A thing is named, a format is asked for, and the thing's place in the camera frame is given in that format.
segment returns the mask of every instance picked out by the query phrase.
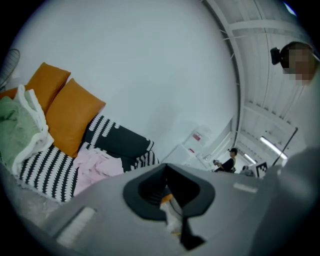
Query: gray surface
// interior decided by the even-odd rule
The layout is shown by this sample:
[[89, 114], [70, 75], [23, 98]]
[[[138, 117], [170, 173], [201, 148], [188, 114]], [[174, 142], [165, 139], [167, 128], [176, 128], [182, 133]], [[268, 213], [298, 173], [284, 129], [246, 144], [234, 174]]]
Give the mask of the gray surface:
[[215, 197], [208, 210], [201, 216], [188, 219], [194, 235], [206, 241], [228, 229], [230, 223], [237, 220], [248, 208], [252, 207], [256, 193], [234, 188], [234, 184], [259, 189], [265, 183], [254, 177], [227, 172], [197, 172], [187, 166], [179, 166], [184, 171], [209, 182], [215, 190]]
[[248, 192], [235, 189], [232, 182], [229, 185], [228, 182], [224, 184], [219, 182], [219, 186], [215, 185], [220, 191], [219, 194], [223, 193], [223, 196], [219, 196], [217, 192], [216, 200], [202, 218], [195, 217], [188, 220], [191, 229], [196, 234], [201, 233], [207, 242], [186, 255], [210, 255], [213, 248], [216, 255], [250, 255], [256, 230], [273, 196], [278, 169], [279, 166], [268, 169], [263, 180], [240, 174], [220, 173], [229, 176], [230, 182], [233, 180], [234, 183], [250, 187], [257, 185], [258, 191], [250, 195]]
[[50, 213], [61, 205], [59, 202], [41, 196], [31, 189], [22, 188], [18, 185], [19, 181], [2, 165], [0, 165], [0, 180], [15, 212], [37, 226], [40, 226]]
[[165, 221], [142, 219], [128, 208], [123, 189], [128, 181], [158, 165], [146, 166], [99, 181], [55, 211], [42, 226], [56, 237], [82, 207], [96, 210], [72, 244], [72, 250], [91, 256], [180, 255], [185, 248], [169, 233]]

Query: fabric pile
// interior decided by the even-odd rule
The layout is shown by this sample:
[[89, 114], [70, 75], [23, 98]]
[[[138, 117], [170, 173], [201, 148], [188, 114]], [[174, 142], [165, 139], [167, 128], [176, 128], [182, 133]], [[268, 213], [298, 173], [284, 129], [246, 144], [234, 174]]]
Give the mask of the fabric pile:
[[114, 158], [97, 148], [79, 151], [73, 165], [79, 168], [75, 196], [98, 181], [124, 173], [121, 158]]
[[43, 62], [26, 85], [0, 93], [0, 163], [21, 187], [59, 202], [159, 163], [153, 141], [99, 114], [106, 103], [70, 75]]
[[48, 130], [34, 90], [19, 85], [14, 99], [0, 100], [0, 162], [18, 175], [24, 160], [52, 145]]

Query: black and white striped blanket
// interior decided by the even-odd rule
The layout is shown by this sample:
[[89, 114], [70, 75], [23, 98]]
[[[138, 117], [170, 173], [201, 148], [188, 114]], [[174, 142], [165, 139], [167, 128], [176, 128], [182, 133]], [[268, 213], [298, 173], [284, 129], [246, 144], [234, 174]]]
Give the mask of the black and white striped blanket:
[[[153, 141], [98, 114], [88, 125], [79, 151], [99, 148], [112, 157], [120, 157], [123, 170], [127, 172], [158, 164], [153, 146]], [[74, 158], [52, 145], [23, 162], [19, 179], [40, 194], [66, 202], [73, 197], [77, 182], [73, 161]]]

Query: person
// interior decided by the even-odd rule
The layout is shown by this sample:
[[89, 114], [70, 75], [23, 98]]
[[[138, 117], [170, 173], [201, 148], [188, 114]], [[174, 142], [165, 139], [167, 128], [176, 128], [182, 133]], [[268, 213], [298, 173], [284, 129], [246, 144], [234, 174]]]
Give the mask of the person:
[[281, 63], [284, 74], [293, 75], [293, 79], [301, 81], [300, 85], [309, 85], [319, 68], [320, 60], [314, 49], [304, 42], [293, 41], [280, 51], [271, 49], [272, 64]]
[[237, 154], [238, 154], [238, 150], [234, 147], [230, 150], [230, 159], [225, 163], [220, 163], [214, 160], [213, 161], [214, 165], [219, 167], [218, 169], [215, 170], [215, 172], [231, 173], [236, 163]]
[[303, 87], [289, 114], [306, 148], [320, 147], [320, 58], [307, 43], [293, 41], [270, 50], [272, 64], [281, 64], [284, 74]]

